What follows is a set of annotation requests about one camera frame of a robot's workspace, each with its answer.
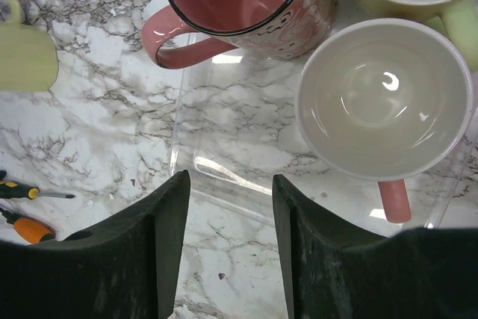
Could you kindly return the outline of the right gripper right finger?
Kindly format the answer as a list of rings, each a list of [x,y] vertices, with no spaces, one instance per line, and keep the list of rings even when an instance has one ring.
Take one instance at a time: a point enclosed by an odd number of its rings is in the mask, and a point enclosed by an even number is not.
[[[386,238],[273,177],[290,318],[475,318],[477,231],[416,228]]]

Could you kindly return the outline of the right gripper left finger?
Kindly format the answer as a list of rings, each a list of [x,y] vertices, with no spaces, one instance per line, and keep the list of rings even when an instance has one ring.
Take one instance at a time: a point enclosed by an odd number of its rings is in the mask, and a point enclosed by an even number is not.
[[[62,241],[1,243],[3,318],[168,318],[190,199],[181,171]]]

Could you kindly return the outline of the salmon pink mug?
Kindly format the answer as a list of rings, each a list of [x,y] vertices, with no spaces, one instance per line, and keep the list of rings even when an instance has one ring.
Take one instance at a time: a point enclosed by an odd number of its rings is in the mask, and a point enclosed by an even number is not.
[[[334,33],[311,54],[294,109],[312,152],[377,183],[386,219],[405,223],[412,217],[405,179],[449,154],[473,102],[471,72],[445,36],[381,18]]]

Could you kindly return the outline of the pink spectrum mug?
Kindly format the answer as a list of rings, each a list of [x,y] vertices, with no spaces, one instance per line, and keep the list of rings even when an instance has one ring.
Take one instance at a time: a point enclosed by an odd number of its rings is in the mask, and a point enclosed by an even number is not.
[[[236,48],[290,59],[316,48],[335,20],[337,0],[168,0],[141,40],[165,69],[181,69]]]

